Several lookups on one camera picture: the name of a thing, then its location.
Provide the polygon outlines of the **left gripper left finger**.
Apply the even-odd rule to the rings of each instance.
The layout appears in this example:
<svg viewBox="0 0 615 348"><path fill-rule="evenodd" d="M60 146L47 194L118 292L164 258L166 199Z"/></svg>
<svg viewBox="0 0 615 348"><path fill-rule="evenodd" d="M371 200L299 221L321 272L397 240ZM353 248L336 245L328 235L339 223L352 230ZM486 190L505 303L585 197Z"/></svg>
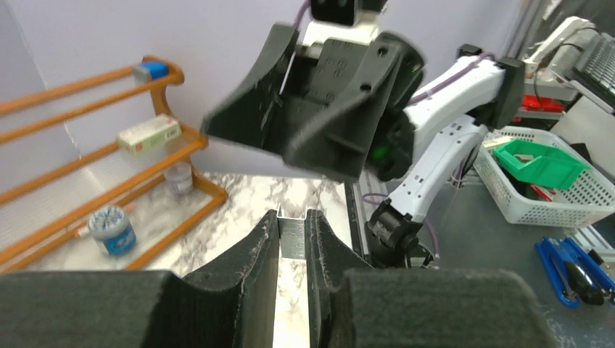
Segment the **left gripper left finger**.
<svg viewBox="0 0 615 348"><path fill-rule="evenodd" d="M19 272L1 277L3 347L271 347L276 212L179 277L168 270Z"/></svg>

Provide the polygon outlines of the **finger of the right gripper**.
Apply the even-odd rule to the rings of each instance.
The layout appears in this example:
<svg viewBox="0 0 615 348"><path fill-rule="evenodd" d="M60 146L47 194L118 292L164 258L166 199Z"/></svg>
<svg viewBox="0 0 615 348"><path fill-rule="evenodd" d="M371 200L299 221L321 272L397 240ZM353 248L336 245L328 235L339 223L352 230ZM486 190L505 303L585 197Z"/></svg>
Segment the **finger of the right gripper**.
<svg viewBox="0 0 615 348"><path fill-rule="evenodd" d="M243 81L204 116L201 134L270 150L273 121L283 105L280 91L298 36L292 25L272 26Z"/></svg>
<svg viewBox="0 0 615 348"><path fill-rule="evenodd" d="M403 112L423 78L424 60L394 33L365 45L330 38L307 75L292 72L284 162L336 181L363 170L400 178L413 159L416 129Z"/></svg>

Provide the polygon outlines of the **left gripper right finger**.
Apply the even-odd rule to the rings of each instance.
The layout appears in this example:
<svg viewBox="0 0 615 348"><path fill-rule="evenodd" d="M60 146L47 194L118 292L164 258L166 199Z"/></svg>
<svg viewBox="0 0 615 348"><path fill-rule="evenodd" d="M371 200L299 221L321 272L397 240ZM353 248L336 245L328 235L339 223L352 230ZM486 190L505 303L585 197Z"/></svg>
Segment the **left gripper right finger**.
<svg viewBox="0 0 615 348"><path fill-rule="evenodd" d="M305 219L312 347L555 347L529 285L505 270L377 269Z"/></svg>

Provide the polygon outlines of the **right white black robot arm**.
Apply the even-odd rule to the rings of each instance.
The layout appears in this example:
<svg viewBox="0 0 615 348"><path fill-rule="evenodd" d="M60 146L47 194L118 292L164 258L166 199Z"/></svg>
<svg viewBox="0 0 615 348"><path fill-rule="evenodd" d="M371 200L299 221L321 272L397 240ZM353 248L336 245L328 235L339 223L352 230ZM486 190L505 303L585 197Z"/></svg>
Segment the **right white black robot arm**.
<svg viewBox="0 0 615 348"><path fill-rule="evenodd" d="M424 61L374 24L275 24L244 80L209 114L207 136L275 154L335 181L364 170L400 185L368 219L371 263L403 267L441 187L521 103L524 64L459 48L423 86Z"/></svg>

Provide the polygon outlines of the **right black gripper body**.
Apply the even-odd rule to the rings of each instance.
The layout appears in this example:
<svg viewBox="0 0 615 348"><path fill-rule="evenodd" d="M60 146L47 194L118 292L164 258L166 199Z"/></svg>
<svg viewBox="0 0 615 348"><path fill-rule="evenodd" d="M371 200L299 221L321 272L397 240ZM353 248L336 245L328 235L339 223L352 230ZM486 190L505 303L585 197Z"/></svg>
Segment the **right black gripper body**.
<svg viewBox="0 0 615 348"><path fill-rule="evenodd" d="M280 144L370 144L384 111L384 41L328 39L295 59L278 119Z"/></svg>

